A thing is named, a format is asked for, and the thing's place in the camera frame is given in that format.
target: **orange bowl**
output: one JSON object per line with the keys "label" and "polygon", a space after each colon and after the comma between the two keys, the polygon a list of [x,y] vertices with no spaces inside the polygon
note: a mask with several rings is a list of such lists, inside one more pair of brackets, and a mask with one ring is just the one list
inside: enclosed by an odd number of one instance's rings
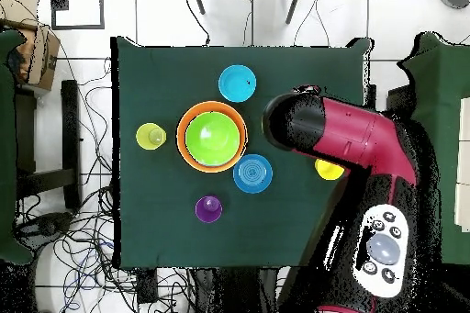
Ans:
{"label": "orange bowl", "polygon": [[[240,133],[240,146],[237,149],[234,157],[229,160],[227,163],[220,166],[204,166],[198,163],[189,153],[185,144],[185,133],[189,123],[204,112],[219,112],[230,117],[233,122],[237,125]],[[219,101],[206,101],[204,103],[196,104],[191,107],[184,115],[181,117],[181,120],[176,128],[176,145],[180,151],[183,159],[194,167],[199,172],[204,173],[219,173],[225,170],[228,170],[230,167],[234,166],[235,163],[239,161],[246,149],[246,143],[248,142],[248,133],[246,129],[245,122],[240,113],[227,104],[220,103]]]}

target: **green bowl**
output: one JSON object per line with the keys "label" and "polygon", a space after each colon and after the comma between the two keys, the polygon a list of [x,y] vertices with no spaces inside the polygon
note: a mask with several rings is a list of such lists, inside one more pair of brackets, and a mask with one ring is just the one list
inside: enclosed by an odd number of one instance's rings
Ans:
{"label": "green bowl", "polygon": [[189,123],[185,144],[196,162],[221,166],[237,153],[240,133],[230,117],[219,112],[204,112]]}

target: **purple cup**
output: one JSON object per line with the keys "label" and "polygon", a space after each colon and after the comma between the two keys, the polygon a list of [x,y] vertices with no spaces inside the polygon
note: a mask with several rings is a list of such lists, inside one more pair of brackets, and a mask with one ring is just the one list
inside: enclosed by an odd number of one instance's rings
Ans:
{"label": "purple cup", "polygon": [[213,223],[222,214],[222,204],[215,196],[204,196],[197,201],[196,216],[205,223]]}

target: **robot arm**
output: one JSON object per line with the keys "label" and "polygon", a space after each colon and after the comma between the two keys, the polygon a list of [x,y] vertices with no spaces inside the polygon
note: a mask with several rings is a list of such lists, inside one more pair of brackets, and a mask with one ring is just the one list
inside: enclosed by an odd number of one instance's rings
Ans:
{"label": "robot arm", "polygon": [[316,309],[403,313],[416,307],[422,283],[418,232],[429,233],[418,224],[424,195],[416,134],[379,113],[318,92],[272,100],[263,113],[263,132],[282,150],[337,163],[352,176],[365,175],[360,202],[347,211],[337,205],[310,262]]}

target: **black robot arm segment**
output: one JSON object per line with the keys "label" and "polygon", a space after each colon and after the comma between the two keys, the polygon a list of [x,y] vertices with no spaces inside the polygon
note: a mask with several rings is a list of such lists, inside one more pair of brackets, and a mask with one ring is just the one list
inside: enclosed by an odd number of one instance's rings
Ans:
{"label": "black robot arm segment", "polygon": [[263,112],[263,132],[275,147],[313,154],[325,129],[321,97],[291,93],[273,99]]}

